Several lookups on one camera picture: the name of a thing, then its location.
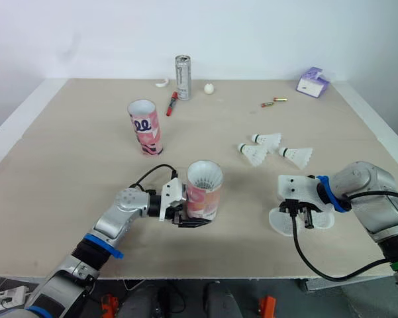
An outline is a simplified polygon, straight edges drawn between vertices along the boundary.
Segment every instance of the black cable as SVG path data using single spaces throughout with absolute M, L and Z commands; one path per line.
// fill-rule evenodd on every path
M 341 277 L 332 277 L 328 276 L 319 270 L 317 270 L 306 258 L 306 256 L 303 254 L 300 245 L 299 245 L 299 240 L 297 239 L 297 224 L 296 224 L 296 216 L 291 215 L 291 222 L 293 223 L 293 239 L 294 239 L 294 245 L 296 246 L 296 250 L 299 253 L 301 259 L 304 261 L 304 263 L 309 267 L 314 273 L 318 274 L 320 277 L 325 278 L 326 280 L 330 280 L 332 282 L 343 282 L 345 280 L 348 280 L 350 278 L 353 278 L 359 274 L 362 274 L 363 272 L 366 272 L 370 268 L 373 268 L 375 266 L 388 263 L 389 261 L 386 259 L 382 260 L 376 260 L 375 262 L 372 262 L 358 270 L 355 270 L 353 273 L 350 273 L 346 276 L 341 276 Z
M 170 311 L 169 313 L 182 313 L 183 311 L 185 311 L 185 308 L 187 307 L 186 304 L 185 304 L 184 295 L 180 292 L 178 287 L 175 284 L 173 284 L 172 282 L 168 282 L 168 285 L 171 286 L 175 290 L 175 292 L 178 294 L 179 298 L 181 298 L 181 300 L 183 302 L 182 309 L 177 310 L 177 311 Z
M 5 299 L 2 299 L 1 300 L 1 303 L 0 303 L 0 305 L 4 308 L 4 309 L 10 309 L 11 307 L 5 307 L 4 305 L 3 305 L 3 302 L 5 301 Z
M 368 191 L 368 192 L 361 192 L 361 193 L 356 193 L 352 194 L 350 196 L 347 196 L 346 198 L 350 201 L 353 200 L 357 197 L 366 197 L 367 195 L 390 195 L 391 197 L 398 197 L 397 192 L 392 192 L 392 191 Z
M 142 189 L 142 191 L 144 191 L 144 188 L 140 185 L 140 182 L 143 181 L 154 170 L 157 170 L 157 169 L 162 168 L 162 167 L 167 167 L 167 168 L 172 170 L 171 179 L 175 178 L 177 176 L 177 170 L 175 170 L 175 168 L 173 166 L 170 166 L 169 164 L 158 164 L 156 167 L 148 170 L 140 179 L 137 180 L 136 183 L 130 185 L 130 187 L 137 187 L 138 186 L 138 187 L 140 187 Z
M 144 188 L 142 187 L 141 184 L 134 184 L 134 187 L 139 187 L 141 191 L 145 192 Z

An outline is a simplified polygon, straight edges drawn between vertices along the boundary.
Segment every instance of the paper cup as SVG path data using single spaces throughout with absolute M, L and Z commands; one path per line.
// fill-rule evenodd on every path
M 221 168 L 210 160 L 192 163 L 187 170 L 187 214 L 213 220 L 223 184 Z
M 163 147 L 155 104 L 147 99 L 137 99 L 128 105 L 128 113 L 143 153 L 149 156 L 161 154 Z

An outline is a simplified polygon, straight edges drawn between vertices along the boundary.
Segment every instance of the blue ring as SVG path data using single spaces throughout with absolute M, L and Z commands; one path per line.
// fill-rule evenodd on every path
M 321 183 L 323 184 L 325 192 L 328 195 L 328 198 L 330 199 L 330 202 L 334 206 L 335 210 L 341 213 L 347 212 L 345 209 L 341 207 L 336 197 L 334 196 L 333 192 L 331 191 L 328 176 L 317 176 L 317 178 L 320 179 Z
M 31 306 L 28 308 L 25 308 L 25 310 L 32 311 L 33 313 L 39 313 L 41 316 L 44 318 L 53 318 L 53 316 L 44 308 L 37 307 L 37 306 Z
M 97 245 L 99 245 L 100 247 L 103 247 L 106 251 L 111 253 L 113 255 L 113 257 L 115 257 L 115 258 L 124 258 L 124 254 L 121 251 L 113 248 L 113 246 L 107 244 L 105 241 L 99 239 L 98 237 L 95 237 L 92 234 L 86 234 L 84 236 L 84 238 L 89 240 L 89 241 L 91 241 L 91 242 L 93 242 L 93 243 L 95 243 L 95 244 L 97 244 Z

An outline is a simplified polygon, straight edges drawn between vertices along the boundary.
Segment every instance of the purple tissue box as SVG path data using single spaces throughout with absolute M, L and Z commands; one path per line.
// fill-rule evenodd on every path
M 307 72 L 300 77 L 296 91 L 316 98 L 321 96 L 330 83 L 321 77 L 322 72 L 323 70 L 320 68 L 310 68 L 307 70 Z

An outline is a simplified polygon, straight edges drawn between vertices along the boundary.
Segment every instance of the white plastic bracket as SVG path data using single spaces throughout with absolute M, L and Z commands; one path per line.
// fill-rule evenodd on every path
M 301 202 L 312 203 L 322 212 L 334 212 L 331 204 L 324 204 L 318 195 L 319 179 L 304 176 L 278 176 L 278 193 L 280 200 L 296 199 Z
M 180 179 L 174 178 L 162 187 L 160 199 L 159 221 L 165 221 L 166 209 L 184 201 L 183 184 Z

